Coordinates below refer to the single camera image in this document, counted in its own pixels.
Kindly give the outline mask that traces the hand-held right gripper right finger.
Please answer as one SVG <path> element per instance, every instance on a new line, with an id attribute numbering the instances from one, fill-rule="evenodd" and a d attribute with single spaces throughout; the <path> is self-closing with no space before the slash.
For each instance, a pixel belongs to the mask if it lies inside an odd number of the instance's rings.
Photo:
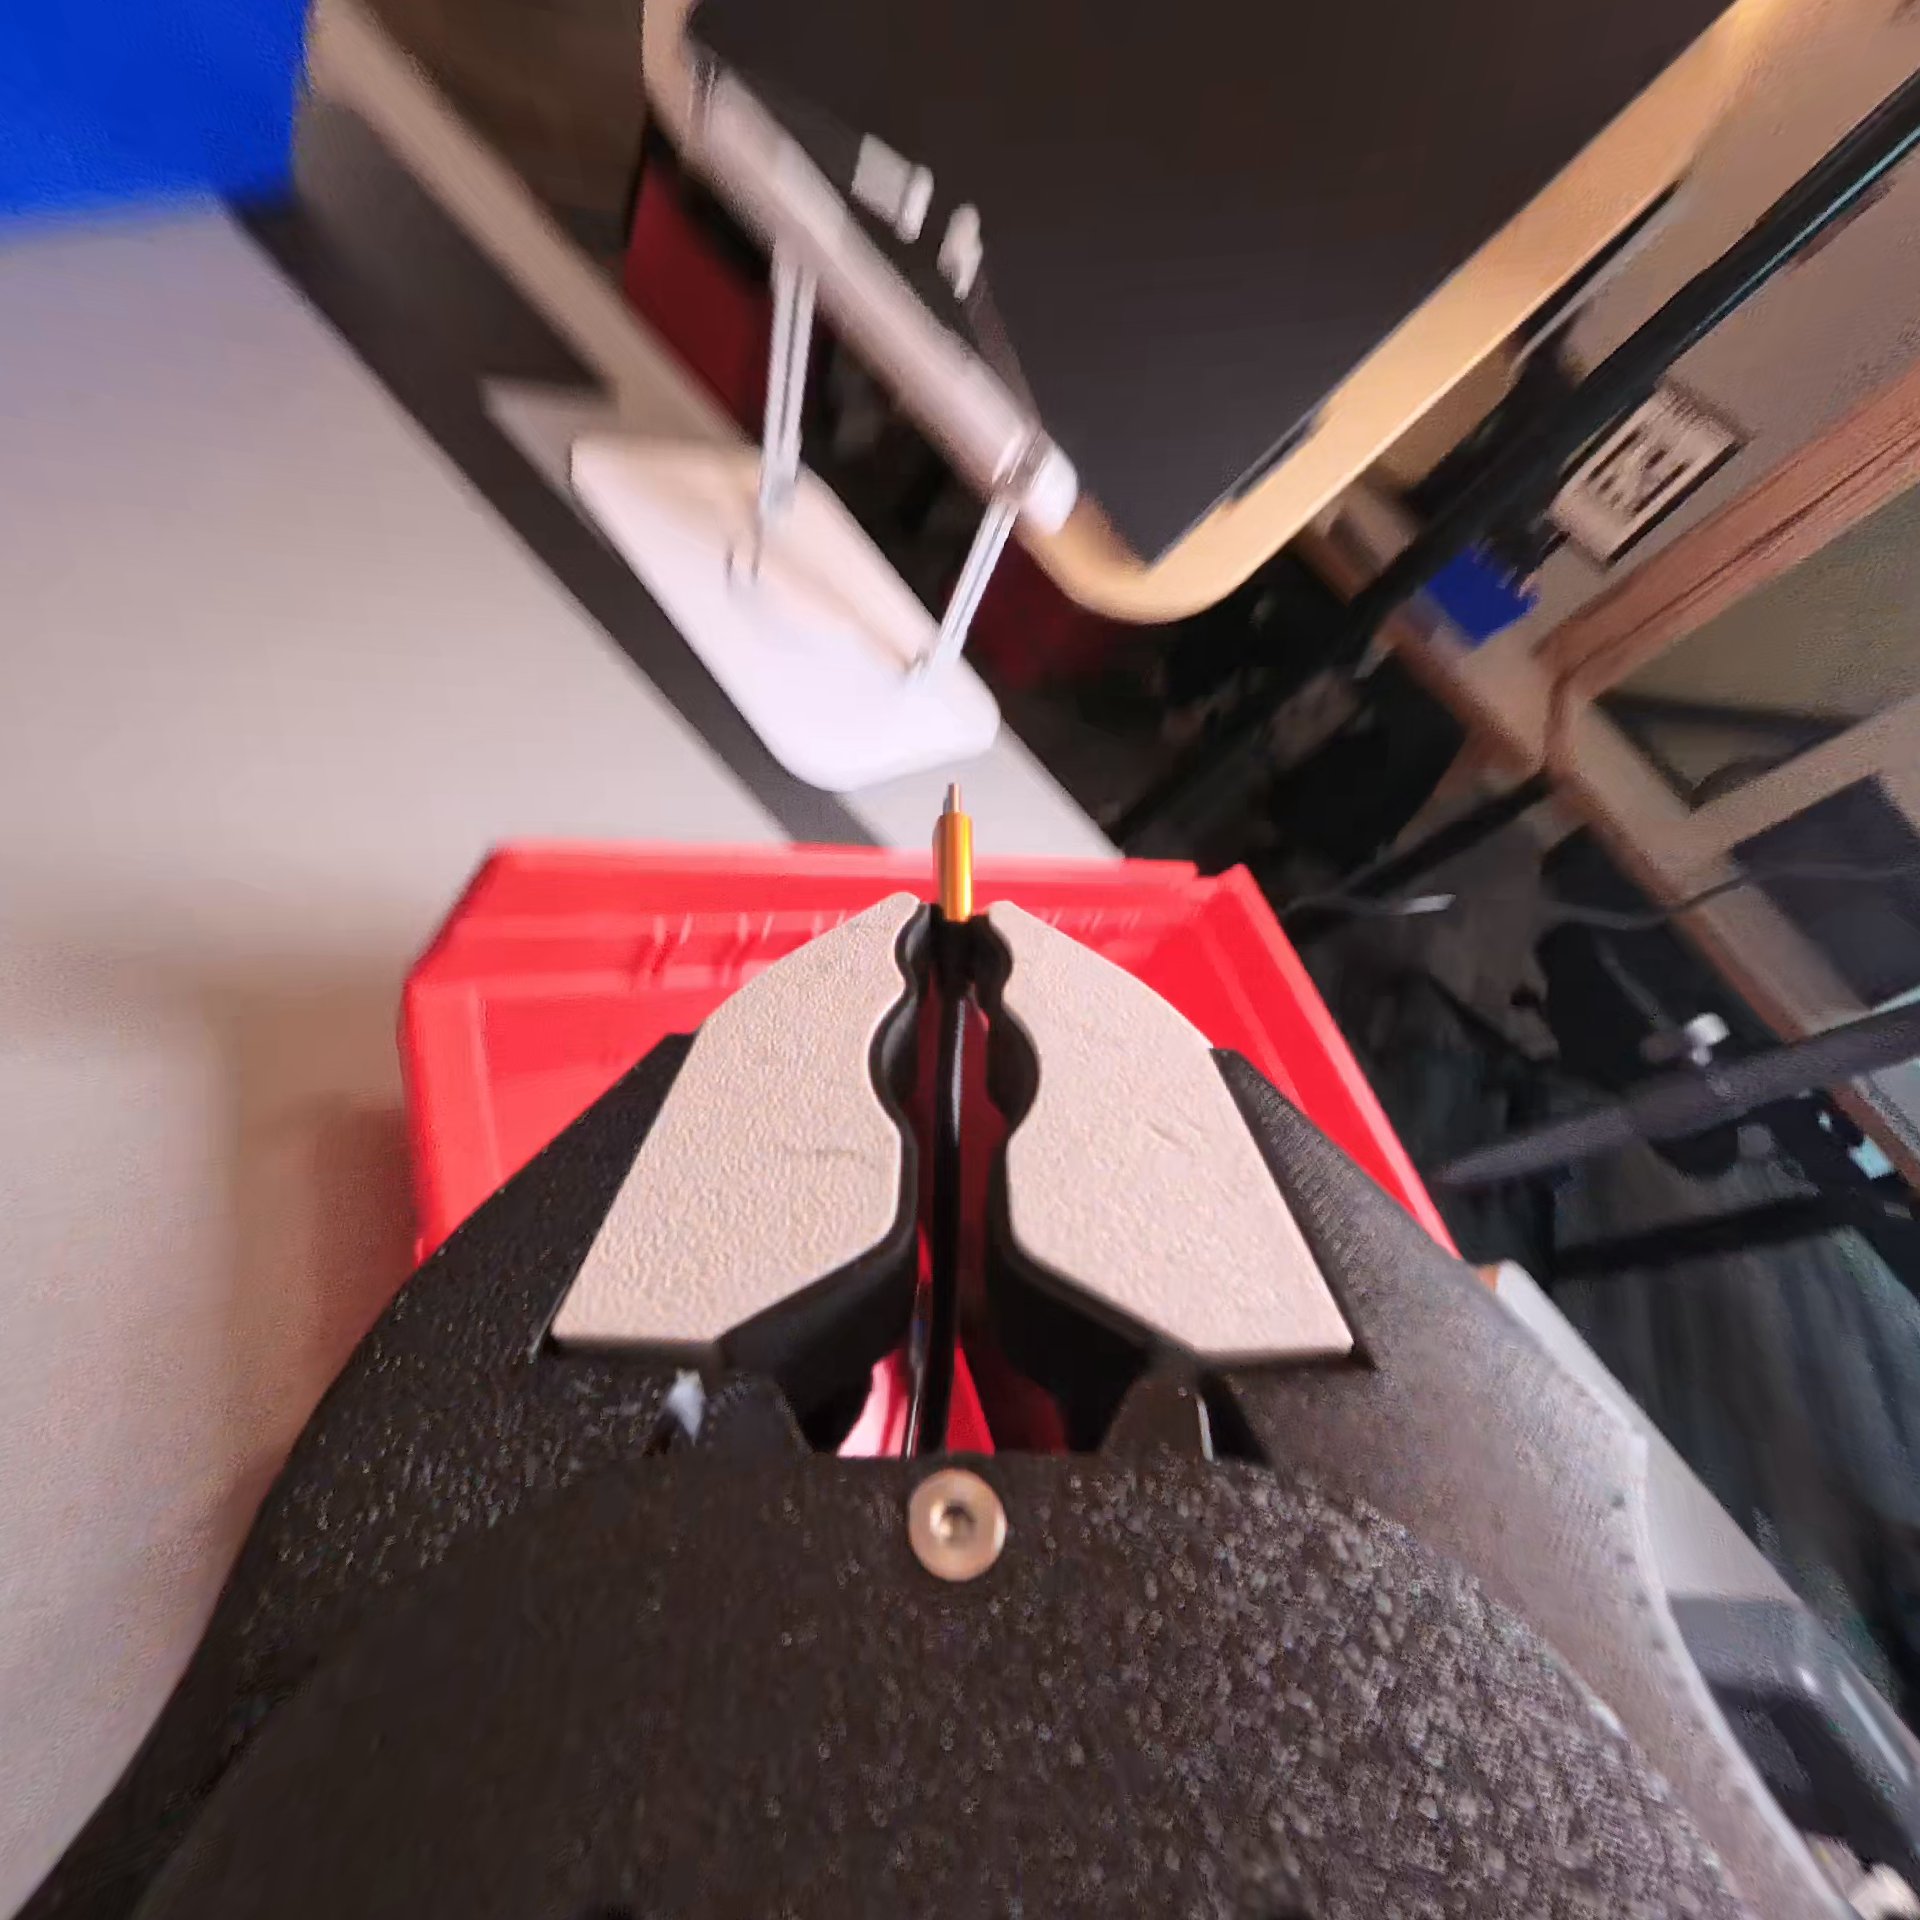
<path id="1" fill-rule="evenodd" d="M 981 1228 L 996 1345 L 1099 1451 L 1148 1378 L 1355 1359 L 1331 1283 L 1210 1040 L 1147 982 L 1017 902 L 981 924 Z"/>

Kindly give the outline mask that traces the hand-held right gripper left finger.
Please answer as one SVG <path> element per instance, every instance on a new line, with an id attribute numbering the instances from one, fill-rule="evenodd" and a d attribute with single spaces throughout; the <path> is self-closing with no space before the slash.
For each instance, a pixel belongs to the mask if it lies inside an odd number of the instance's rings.
<path id="1" fill-rule="evenodd" d="M 919 1292 L 911 1101 L 923 902 L 892 891 L 688 1040 L 545 1345 L 766 1382 L 818 1451 L 881 1451 Z"/>

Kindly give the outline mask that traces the red plastic bin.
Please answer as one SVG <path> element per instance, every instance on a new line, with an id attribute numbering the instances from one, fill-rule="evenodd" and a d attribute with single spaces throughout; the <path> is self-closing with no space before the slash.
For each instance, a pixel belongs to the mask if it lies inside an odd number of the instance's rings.
<path id="1" fill-rule="evenodd" d="M 664 1070 L 613 1095 L 611 1123 L 542 1158 L 655 1047 L 676 1067 L 735 989 L 884 897 L 931 891 L 929 852 L 786 845 L 509 845 L 472 880 L 400 1001 L 404 1115 L 422 1266 L 359 1359 L 404 1395 L 404 1424 L 477 1472 L 561 1484 L 575 1462 L 634 1455 L 667 1368 L 539 1352 L 539 1315 L 592 1240 L 621 1146 Z M 1004 856 L 1011 900 L 1136 975 L 1217 1051 L 1245 1056 L 1331 1146 L 1456 1254 L 1367 1075 L 1245 870 Z"/>

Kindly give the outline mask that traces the black board with wooden rim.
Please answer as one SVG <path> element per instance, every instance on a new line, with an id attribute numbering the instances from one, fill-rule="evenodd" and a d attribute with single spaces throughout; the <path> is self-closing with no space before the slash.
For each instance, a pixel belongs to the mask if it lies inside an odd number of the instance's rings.
<path id="1" fill-rule="evenodd" d="M 1215 607 L 1916 4 L 641 4 L 737 226 L 1073 604 Z"/>

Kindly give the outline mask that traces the blue plastic bin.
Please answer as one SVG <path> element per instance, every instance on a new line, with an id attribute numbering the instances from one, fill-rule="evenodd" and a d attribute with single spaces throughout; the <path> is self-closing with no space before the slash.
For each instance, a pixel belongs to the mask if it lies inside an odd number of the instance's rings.
<path id="1" fill-rule="evenodd" d="M 1543 564 L 1517 564 L 1488 542 L 1451 555 L 1416 588 L 1419 607 L 1477 649 L 1527 620 L 1543 595 Z"/>
<path id="2" fill-rule="evenodd" d="M 5 4 L 5 223 L 268 200 L 312 4 Z"/>

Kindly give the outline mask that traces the white tablet stand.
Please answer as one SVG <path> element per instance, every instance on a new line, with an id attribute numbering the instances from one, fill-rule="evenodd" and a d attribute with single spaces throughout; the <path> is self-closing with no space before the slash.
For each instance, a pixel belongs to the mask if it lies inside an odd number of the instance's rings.
<path id="1" fill-rule="evenodd" d="M 965 664 L 974 611 L 1013 533 L 1067 526 L 1079 474 L 862 226 L 912 244 L 931 173 L 862 141 L 837 185 L 688 41 L 688 17 L 688 4 L 645 13 L 641 82 L 680 160 L 772 250 L 761 447 L 578 435 L 571 492 L 792 778 L 849 796 L 974 761 L 999 732 L 991 693 Z M 818 313 L 984 499 L 937 618 L 804 467 Z"/>

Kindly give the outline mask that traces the black and white tag marker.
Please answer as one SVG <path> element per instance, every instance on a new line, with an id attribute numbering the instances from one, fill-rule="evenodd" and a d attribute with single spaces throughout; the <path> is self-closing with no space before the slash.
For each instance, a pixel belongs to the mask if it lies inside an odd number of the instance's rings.
<path id="1" fill-rule="evenodd" d="M 1548 504 L 1548 527 L 1593 564 L 1621 564 L 1746 447 L 1746 432 L 1689 386 L 1664 383 L 1593 443 Z"/>

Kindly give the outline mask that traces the wooden table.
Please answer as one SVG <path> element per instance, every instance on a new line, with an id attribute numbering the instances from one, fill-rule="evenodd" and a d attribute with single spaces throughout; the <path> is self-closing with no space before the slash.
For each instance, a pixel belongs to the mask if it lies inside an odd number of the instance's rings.
<path id="1" fill-rule="evenodd" d="M 1699 957 L 1780 1040 L 1856 1021 L 1863 1002 L 1766 897 L 1702 891 L 1736 875 L 1731 852 L 1746 840 L 1856 781 L 1888 781 L 1888 799 L 1906 826 L 1916 826 L 1916 701 L 1856 722 L 1794 764 L 1699 809 L 1675 799 L 1596 701 L 1910 487 L 1916 487 L 1916 368 L 1863 397 L 1717 513 L 1575 611 L 1530 652 L 1495 642 L 1495 661 L 1477 668 L 1460 642 L 1439 637 L 1433 618 L 1416 611 L 1387 614 L 1379 637 L 1387 658 L 1470 732 L 1460 764 L 1477 778 L 1545 774 L 1559 813 L 1596 828 L 1621 870 L 1648 900 L 1676 910 L 1676 928 Z"/>

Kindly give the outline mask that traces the black metal pole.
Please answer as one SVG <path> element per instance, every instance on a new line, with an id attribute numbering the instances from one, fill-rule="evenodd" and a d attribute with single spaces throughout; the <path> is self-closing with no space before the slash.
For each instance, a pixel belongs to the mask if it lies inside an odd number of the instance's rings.
<path id="1" fill-rule="evenodd" d="M 1347 618 L 1336 661 L 1354 668 L 1380 624 L 1405 607 L 1444 564 L 1502 523 L 1538 512 L 1575 461 L 1637 410 L 1664 375 L 1763 293 L 1793 261 L 1814 250 L 1916 154 L 1916 77 L 1894 87 L 1845 141 L 1819 156 L 1736 247 L 1693 275 L 1637 324 L 1586 383 L 1530 423 L 1419 537 L 1367 582 Z"/>

